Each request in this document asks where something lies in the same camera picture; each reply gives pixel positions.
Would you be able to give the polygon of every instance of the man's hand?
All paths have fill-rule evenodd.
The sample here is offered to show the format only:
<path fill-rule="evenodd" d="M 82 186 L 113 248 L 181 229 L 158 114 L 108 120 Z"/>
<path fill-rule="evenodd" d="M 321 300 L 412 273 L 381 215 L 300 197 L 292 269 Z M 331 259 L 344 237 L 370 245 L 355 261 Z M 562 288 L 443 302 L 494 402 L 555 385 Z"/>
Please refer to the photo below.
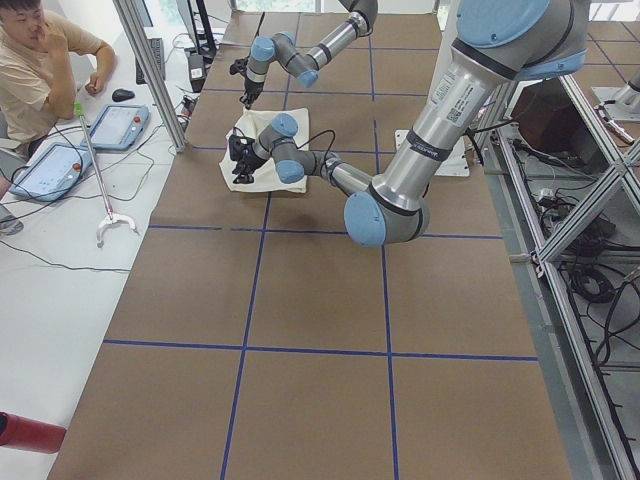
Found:
<path fill-rule="evenodd" d="M 89 92 L 89 95 L 96 95 L 104 90 L 105 83 L 106 81 L 98 75 L 98 72 L 93 72 L 89 77 L 89 83 L 87 83 L 84 88 Z"/>
<path fill-rule="evenodd" d="M 38 43 L 45 52 L 67 53 L 69 45 L 64 32 L 56 25 L 45 21 L 38 30 Z"/>

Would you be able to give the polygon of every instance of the black hair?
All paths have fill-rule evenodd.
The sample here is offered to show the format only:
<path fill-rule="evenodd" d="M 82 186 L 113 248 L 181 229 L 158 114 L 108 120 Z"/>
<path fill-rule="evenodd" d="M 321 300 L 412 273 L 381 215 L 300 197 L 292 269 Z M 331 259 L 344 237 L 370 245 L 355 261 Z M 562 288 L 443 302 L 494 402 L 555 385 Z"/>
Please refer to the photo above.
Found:
<path fill-rule="evenodd" d="M 35 10 L 42 0 L 0 0 L 0 8 L 7 10 Z"/>

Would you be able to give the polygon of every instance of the white table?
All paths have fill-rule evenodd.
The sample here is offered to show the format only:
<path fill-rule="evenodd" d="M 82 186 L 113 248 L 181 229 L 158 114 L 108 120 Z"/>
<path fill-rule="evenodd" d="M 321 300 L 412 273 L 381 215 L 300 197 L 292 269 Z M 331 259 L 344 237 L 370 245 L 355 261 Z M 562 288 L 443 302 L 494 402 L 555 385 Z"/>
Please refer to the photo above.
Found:
<path fill-rule="evenodd" d="M 167 89 L 173 105 L 178 105 L 184 90 L 190 91 L 187 61 L 182 49 L 170 56 L 171 41 L 165 38 Z M 133 148 L 145 141 L 162 120 L 153 106 L 146 85 L 135 84 L 133 54 L 124 34 L 114 44 L 118 65 L 105 92 L 95 98 L 84 89 L 78 94 L 89 121 L 104 104 L 112 103 L 116 88 L 133 90 L 136 97 L 127 103 L 149 106 L 150 121 Z M 62 129 L 79 122 L 61 123 Z M 78 144 L 81 131 L 68 138 Z M 43 151 L 62 137 L 48 139 Z M 174 157 L 174 149 L 164 128 L 141 149 L 153 158 L 138 195 L 129 202 L 112 200 L 114 210 L 131 216 L 139 235 L 126 224 L 110 227 L 102 249 L 96 245 L 98 223 L 106 212 L 95 176 L 77 185 L 71 195 L 96 196 L 85 200 L 67 198 L 24 218 L 24 230 L 0 240 L 28 250 L 50 262 L 68 266 L 130 269 L 136 257 L 164 186 Z M 99 154 L 108 192 L 128 198 L 151 165 L 151 160 L 132 154 Z M 7 194 L 3 203 L 18 200 Z M 42 206 L 33 202 L 8 205 L 16 215 L 24 215 Z M 25 253 L 0 244 L 0 411 L 67 427 L 91 371 L 104 333 L 116 307 L 127 273 L 70 271 L 47 266 Z M 43 480 L 55 455 L 24 452 L 0 447 L 1 480 Z"/>

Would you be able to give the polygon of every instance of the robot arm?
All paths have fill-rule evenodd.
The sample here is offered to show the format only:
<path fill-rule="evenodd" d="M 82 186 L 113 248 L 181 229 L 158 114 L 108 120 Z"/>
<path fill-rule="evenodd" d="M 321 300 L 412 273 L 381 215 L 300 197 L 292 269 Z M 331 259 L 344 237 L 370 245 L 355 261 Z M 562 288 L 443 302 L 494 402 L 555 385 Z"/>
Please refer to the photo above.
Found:
<path fill-rule="evenodd" d="M 344 220 L 357 243 L 412 240 L 429 223 L 423 193 L 431 178 L 493 90 L 583 65 L 589 5 L 589 0 L 462 0 L 452 63 L 384 173 L 369 176 L 335 153 L 298 151 L 292 140 L 297 125 L 287 115 L 278 116 L 247 150 L 264 161 L 272 156 L 285 183 L 317 175 L 348 195 Z"/>
<path fill-rule="evenodd" d="M 295 38 L 289 32 L 280 32 L 271 38 L 256 37 L 248 58 L 234 62 L 230 72 L 245 77 L 245 93 L 240 101 L 247 109 L 262 93 L 269 66 L 277 61 L 290 75 L 305 87 L 318 80 L 318 71 L 358 37 L 370 35 L 378 15 L 377 0 L 339 0 L 349 11 L 349 18 L 305 55 L 295 47 Z"/>

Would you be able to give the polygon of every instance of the white towel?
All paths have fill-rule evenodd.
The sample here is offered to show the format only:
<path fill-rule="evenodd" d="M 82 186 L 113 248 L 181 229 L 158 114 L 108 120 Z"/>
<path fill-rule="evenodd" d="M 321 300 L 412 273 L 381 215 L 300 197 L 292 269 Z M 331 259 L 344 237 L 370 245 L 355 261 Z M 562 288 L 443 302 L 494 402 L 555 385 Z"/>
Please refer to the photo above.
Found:
<path fill-rule="evenodd" d="M 309 111 L 306 108 L 298 110 L 288 110 L 282 112 L 258 112 L 255 110 L 244 110 L 242 116 L 236 122 L 236 127 L 247 137 L 258 138 L 258 135 L 264 130 L 273 118 L 279 113 L 287 113 L 298 122 L 298 133 L 294 138 L 296 145 L 302 145 L 309 140 Z M 307 150 L 308 146 L 304 146 L 301 150 Z M 307 177 L 295 183 L 282 183 L 276 173 L 276 166 L 272 158 L 270 158 L 262 167 L 253 174 L 254 182 L 249 184 L 235 184 L 233 180 L 236 175 L 233 169 L 236 168 L 236 162 L 231 160 L 229 147 L 227 153 L 220 162 L 220 169 L 229 190 L 238 192 L 272 192 L 275 190 L 287 190 L 294 193 L 305 193 L 307 191 Z"/>

